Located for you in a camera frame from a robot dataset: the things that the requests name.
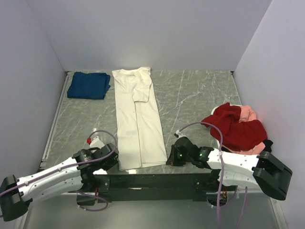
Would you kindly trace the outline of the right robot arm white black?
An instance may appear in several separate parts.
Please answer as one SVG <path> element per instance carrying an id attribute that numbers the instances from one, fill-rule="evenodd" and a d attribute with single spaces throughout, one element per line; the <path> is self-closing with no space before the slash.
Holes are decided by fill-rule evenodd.
<path id="1" fill-rule="evenodd" d="M 214 190 L 226 186 L 258 188 L 267 196 L 285 200 L 292 170 L 270 152 L 259 155 L 240 155 L 220 152 L 208 146 L 198 147 L 187 137 L 180 137 L 171 146 L 167 165 L 182 167 L 186 163 L 211 169 L 209 185 Z"/>

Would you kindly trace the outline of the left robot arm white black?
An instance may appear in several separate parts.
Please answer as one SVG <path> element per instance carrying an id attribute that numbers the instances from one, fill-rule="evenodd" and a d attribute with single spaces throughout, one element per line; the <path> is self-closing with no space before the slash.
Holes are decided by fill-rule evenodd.
<path id="1" fill-rule="evenodd" d="M 0 209 L 4 221 L 12 221 L 27 213 L 30 204 L 71 191 L 91 192 L 100 182 L 97 170 L 107 171 L 118 163 L 117 147 L 82 149 L 56 166 L 36 174 L 16 178 L 9 175 L 0 185 Z"/>

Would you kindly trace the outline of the white t shirt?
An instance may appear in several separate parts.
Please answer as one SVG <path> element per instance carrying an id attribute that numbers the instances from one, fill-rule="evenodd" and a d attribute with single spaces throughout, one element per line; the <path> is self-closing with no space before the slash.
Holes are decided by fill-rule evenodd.
<path id="1" fill-rule="evenodd" d="M 151 69 L 120 69 L 112 75 L 120 170 L 164 165 L 167 153 Z"/>

